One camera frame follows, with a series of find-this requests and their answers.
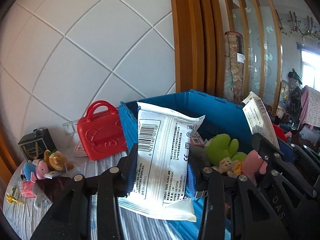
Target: blue plastic crate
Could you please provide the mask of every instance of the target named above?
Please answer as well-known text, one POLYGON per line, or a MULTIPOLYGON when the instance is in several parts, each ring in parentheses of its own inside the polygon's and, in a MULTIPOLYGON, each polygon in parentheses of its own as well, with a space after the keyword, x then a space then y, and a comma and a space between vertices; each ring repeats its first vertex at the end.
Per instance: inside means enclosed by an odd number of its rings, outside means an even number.
MULTIPOLYGON (((242 111, 243 106, 193 89, 188 92, 146 98, 139 102, 167 107, 191 117, 206 115, 198 129, 203 140, 209 140, 217 134, 227 133, 232 139, 239 140, 239 151, 248 153, 252 150, 251 131, 242 111)), ((137 101, 120 102, 118 111, 128 149, 131 150, 133 144, 138 142, 137 101)), ((190 176, 192 174, 188 168, 188 177, 190 176)), ((193 206, 197 217, 196 223, 168 221, 170 226, 185 240, 197 239, 202 218, 203 199, 194 199, 193 206)), ((225 239, 230 239, 227 231, 225 239)))

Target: small pink box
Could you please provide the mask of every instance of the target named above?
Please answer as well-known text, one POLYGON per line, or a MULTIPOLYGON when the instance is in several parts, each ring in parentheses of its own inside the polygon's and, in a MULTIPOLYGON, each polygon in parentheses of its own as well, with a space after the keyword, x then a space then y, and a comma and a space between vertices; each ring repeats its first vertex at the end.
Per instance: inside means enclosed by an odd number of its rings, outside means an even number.
POLYGON ((24 197, 36 197, 34 189, 35 186, 35 183, 33 183, 32 181, 23 182, 21 186, 21 194, 24 197))

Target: window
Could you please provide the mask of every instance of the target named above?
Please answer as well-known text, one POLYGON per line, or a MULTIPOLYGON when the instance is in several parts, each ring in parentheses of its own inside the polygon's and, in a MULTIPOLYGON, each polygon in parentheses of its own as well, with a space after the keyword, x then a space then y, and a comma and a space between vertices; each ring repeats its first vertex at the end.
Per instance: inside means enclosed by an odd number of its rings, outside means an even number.
POLYGON ((308 85, 320 91, 320 56, 301 51, 302 87, 308 85))

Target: dark red cloth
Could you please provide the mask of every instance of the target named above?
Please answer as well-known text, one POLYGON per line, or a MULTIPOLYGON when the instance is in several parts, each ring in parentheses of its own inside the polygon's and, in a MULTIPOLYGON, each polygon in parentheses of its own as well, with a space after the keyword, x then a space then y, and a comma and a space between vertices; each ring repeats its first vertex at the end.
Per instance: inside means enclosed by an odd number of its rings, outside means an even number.
POLYGON ((284 131, 274 123, 272 123, 272 126, 273 129, 275 129, 276 136, 279 137, 281 140, 287 142, 287 138, 285 137, 284 131))
POLYGON ((55 177, 53 179, 37 179, 36 184, 53 203, 70 181, 69 177, 55 177))

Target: pink plush toy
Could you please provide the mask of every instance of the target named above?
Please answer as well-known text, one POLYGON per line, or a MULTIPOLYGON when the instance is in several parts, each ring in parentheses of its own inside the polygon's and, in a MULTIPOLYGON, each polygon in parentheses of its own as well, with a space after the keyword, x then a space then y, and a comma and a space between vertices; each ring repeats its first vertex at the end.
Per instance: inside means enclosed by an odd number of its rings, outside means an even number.
POLYGON ((48 172, 48 165, 44 161, 40 161, 38 166, 27 162, 21 170, 21 175, 24 175, 27 181, 36 182, 37 179, 45 179, 44 174, 48 172))
POLYGON ((252 150, 247 154, 247 157, 242 162, 242 171, 241 173, 248 176, 248 178, 253 182, 254 185, 257 185, 254 174, 259 171, 260 174, 266 174, 267 163, 264 159, 260 158, 257 151, 252 150))

